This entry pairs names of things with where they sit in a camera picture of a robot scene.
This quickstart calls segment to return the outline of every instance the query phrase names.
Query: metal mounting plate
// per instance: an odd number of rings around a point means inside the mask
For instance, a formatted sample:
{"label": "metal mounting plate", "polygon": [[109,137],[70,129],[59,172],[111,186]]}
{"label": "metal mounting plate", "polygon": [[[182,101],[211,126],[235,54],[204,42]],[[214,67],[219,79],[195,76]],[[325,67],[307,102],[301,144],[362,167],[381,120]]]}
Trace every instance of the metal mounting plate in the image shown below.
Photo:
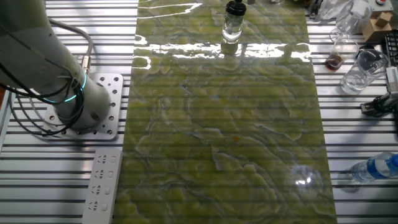
{"label": "metal mounting plate", "polygon": [[[121,74],[103,74],[93,73],[90,78],[97,83],[102,84],[108,91],[111,97],[111,106],[108,115],[100,122],[99,125],[92,129],[78,132],[74,130],[67,130],[65,134],[57,134],[55,136],[44,137],[49,141],[114,141],[118,136],[119,114],[121,107],[123,76]],[[45,120],[59,124],[55,127],[44,123],[44,128],[47,130],[57,131],[62,127],[61,121],[55,113],[54,107],[48,105],[45,113]]]}

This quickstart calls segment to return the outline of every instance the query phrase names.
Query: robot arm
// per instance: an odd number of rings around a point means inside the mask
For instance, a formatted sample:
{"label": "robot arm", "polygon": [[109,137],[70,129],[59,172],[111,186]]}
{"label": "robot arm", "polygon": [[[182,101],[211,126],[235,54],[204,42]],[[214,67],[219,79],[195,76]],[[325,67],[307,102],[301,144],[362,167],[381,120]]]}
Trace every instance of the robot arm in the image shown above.
{"label": "robot arm", "polygon": [[0,49],[0,83],[9,90],[33,89],[40,94],[35,97],[54,105],[65,125],[78,110],[82,112],[71,127],[78,131],[92,128],[108,114],[109,93],[58,40],[42,0],[0,1]]}

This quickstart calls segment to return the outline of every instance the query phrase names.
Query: clear plastic cup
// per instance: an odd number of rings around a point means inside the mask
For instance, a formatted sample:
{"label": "clear plastic cup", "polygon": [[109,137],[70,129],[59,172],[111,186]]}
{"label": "clear plastic cup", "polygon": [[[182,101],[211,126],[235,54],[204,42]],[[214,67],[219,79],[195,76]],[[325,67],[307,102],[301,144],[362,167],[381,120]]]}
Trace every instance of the clear plastic cup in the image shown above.
{"label": "clear plastic cup", "polygon": [[372,9],[368,0],[349,1],[337,15],[337,29],[332,30],[330,38],[335,41],[341,37],[361,33],[371,14]]}
{"label": "clear plastic cup", "polygon": [[341,67],[344,61],[354,58],[358,51],[358,44],[353,39],[340,38],[335,42],[325,65],[335,71]]}
{"label": "clear plastic cup", "polygon": [[387,56],[377,50],[365,50],[358,56],[354,66],[341,79],[342,89],[351,95],[357,95],[374,80],[386,75],[389,66]]}

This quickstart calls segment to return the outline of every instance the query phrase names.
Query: electrical outlet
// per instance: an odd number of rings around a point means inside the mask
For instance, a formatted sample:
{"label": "electrical outlet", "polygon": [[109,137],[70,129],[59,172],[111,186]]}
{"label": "electrical outlet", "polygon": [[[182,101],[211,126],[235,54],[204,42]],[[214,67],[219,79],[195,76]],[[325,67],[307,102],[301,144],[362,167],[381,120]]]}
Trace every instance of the electrical outlet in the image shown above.
{"label": "electrical outlet", "polygon": [[93,162],[83,224],[109,224],[112,222],[122,152],[119,149],[98,149]]}

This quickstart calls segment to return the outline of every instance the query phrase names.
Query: small glass bottle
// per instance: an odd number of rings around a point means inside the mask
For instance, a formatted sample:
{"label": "small glass bottle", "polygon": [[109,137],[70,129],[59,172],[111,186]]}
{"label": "small glass bottle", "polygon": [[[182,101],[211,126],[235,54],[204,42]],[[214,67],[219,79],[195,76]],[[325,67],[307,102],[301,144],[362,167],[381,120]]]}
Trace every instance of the small glass bottle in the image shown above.
{"label": "small glass bottle", "polygon": [[223,37],[229,44],[234,44],[239,40],[245,13],[246,6],[242,3],[242,0],[230,1],[226,5]]}

